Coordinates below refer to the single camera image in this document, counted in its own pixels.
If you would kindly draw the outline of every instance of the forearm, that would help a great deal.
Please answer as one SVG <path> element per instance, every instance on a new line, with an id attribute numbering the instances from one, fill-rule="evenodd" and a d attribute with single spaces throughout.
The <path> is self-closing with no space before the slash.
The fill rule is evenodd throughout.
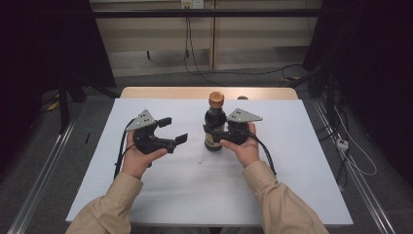
<path id="1" fill-rule="evenodd" d="M 265 162 L 245 168 L 244 178 L 261 207 L 265 233 L 328 233 L 318 215 L 285 184 L 278 183 Z"/>
<path id="2" fill-rule="evenodd" d="M 87 204 L 66 233 L 130 233 L 131 205 L 142 186 L 139 179 L 119 173 L 106 195 Z"/>

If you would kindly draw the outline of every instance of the gray gripper mount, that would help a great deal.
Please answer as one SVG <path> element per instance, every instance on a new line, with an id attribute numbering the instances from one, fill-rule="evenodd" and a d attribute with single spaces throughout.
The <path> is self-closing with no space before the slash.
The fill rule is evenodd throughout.
<path id="1" fill-rule="evenodd" d="M 244 122 L 253 122 L 253 121 L 261 121 L 262 117 L 249 113 L 248 111 L 242 109 L 235 109 L 230 115 L 227 117 L 227 121 L 232 121 L 236 123 L 244 123 Z"/>
<path id="2" fill-rule="evenodd" d="M 127 127 L 127 132 L 142 129 L 153 124 L 156 124 L 156 120 L 152 117 L 151 113 L 145 109 Z"/>

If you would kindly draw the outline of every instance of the white paper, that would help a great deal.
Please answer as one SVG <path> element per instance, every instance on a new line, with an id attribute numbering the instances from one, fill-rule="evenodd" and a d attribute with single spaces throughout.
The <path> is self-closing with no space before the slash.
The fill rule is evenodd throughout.
<path id="1" fill-rule="evenodd" d="M 269 149 L 280 182 L 287 184 L 319 215 L 325 225 L 353 224 L 301 100 L 230 100 L 227 114 L 241 108 L 263 117 L 257 135 Z M 227 149 L 209 152 L 204 146 L 204 99 L 116 99 L 67 221 L 92 199 L 106 193 L 113 180 L 120 141 L 127 123 L 148 109 L 172 124 L 155 135 L 188 134 L 173 154 L 153 163 L 131 210 L 141 225 L 260 225 L 260 210 L 242 176 L 243 167 Z M 267 161 L 262 147 L 260 157 Z"/>

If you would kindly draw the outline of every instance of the table surface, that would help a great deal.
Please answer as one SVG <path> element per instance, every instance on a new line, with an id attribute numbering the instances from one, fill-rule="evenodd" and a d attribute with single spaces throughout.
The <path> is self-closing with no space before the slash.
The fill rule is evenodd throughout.
<path id="1" fill-rule="evenodd" d="M 227 99 L 240 96 L 249 99 L 298 99 L 291 88 L 242 88 L 242 87 L 126 87 L 121 98 L 208 98 L 218 91 Z"/>
<path id="2" fill-rule="evenodd" d="M 110 185 L 122 128 L 144 108 L 155 119 L 172 117 L 157 137 L 188 133 L 188 141 L 145 173 L 144 189 L 132 206 L 134 225 L 260 225 L 259 206 L 247 188 L 242 166 L 227 149 L 209 152 L 200 126 L 211 92 L 226 97 L 227 111 L 237 107 L 260 115 L 260 139 L 267 142 L 279 181 L 285 182 L 326 225 L 352 224 L 334 176 L 301 100 L 289 88 L 132 87 L 115 101 L 67 221 Z M 250 100 L 237 100 L 239 96 Z M 266 161 L 260 147 L 261 160 Z"/>

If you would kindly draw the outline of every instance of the power outlet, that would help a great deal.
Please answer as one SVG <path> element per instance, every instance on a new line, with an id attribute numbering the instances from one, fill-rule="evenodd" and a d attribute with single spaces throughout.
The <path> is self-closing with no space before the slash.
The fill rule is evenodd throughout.
<path id="1" fill-rule="evenodd" d="M 192 0 L 192 9 L 203 9 L 204 0 Z"/>
<path id="2" fill-rule="evenodd" d="M 181 0 L 182 9 L 192 9 L 192 0 Z"/>

